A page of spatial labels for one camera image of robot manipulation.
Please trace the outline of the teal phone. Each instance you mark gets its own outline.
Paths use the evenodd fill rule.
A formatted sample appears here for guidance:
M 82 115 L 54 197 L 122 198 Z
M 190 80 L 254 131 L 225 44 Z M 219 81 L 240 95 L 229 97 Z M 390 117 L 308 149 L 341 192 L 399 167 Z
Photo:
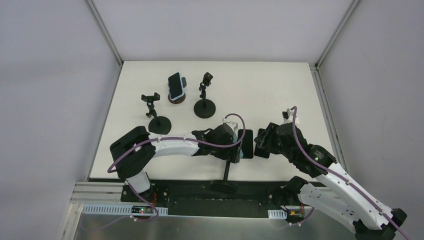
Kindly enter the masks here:
M 239 144 L 238 144 L 238 154 L 237 154 L 237 159 L 239 160 L 239 159 L 242 159 L 243 158 L 243 156 L 244 156 L 244 153 L 243 153 L 243 138 L 242 138 L 242 135 L 243 135 L 243 132 L 242 131 L 239 131 L 238 133 L 237 133 L 237 141 L 239 142 Z

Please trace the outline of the black phone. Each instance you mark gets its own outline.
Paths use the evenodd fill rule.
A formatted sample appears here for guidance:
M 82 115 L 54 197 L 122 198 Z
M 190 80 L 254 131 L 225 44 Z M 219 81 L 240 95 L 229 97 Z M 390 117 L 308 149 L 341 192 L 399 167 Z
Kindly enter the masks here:
M 241 159 L 252 159 L 254 157 L 254 138 L 253 130 L 246 129 L 244 131 L 244 137 L 242 138 L 240 145 L 240 158 Z
M 268 159 L 270 157 L 270 153 L 268 151 L 266 151 L 265 149 L 258 148 L 256 143 L 255 143 L 254 156 L 259 157 L 259 158 L 263 158 L 263 159 Z

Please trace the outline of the black round-base phone stand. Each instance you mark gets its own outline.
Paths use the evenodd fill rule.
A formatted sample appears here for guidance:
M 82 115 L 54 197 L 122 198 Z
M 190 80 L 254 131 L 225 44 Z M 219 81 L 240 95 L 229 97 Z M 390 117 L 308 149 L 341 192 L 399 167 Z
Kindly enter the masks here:
M 206 72 L 203 75 L 202 82 L 199 85 L 200 100 L 197 101 L 193 107 L 195 115 L 201 119 L 208 119 L 212 117 L 216 112 L 216 105 L 210 99 L 207 99 L 206 89 L 211 85 L 213 76 Z

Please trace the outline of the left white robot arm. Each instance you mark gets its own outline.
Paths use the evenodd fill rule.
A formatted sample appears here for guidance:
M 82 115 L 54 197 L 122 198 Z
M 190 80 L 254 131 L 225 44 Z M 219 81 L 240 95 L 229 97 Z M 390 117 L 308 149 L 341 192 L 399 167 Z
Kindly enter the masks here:
M 137 126 L 116 140 L 109 147 L 113 163 L 108 173 L 133 188 L 133 195 L 140 202 L 152 198 L 153 189 L 145 166 L 154 158 L 165 156 L 208 156 L 237 163 L 240 160 L 242 140 L 228 123 L 206 130 L 193 130 L 181 135 L 162 135 L 148 132 Z

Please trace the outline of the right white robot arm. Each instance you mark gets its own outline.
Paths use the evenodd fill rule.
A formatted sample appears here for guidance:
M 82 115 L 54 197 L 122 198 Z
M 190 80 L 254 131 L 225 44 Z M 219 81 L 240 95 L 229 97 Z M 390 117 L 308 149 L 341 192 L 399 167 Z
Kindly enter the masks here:
M 308 143 L 292 123 L 269 123 L 254 139 L 258 147 L 283 155 L 302 173 L 329 188 L 323 192 L 307 180 L 294 176 L 284 187 L 284 200 L 290 205 L 309 205 L 350 230 L 357 240 L 392 240 L 407 214 L 390 208 L 369 194 L 320 145 Z

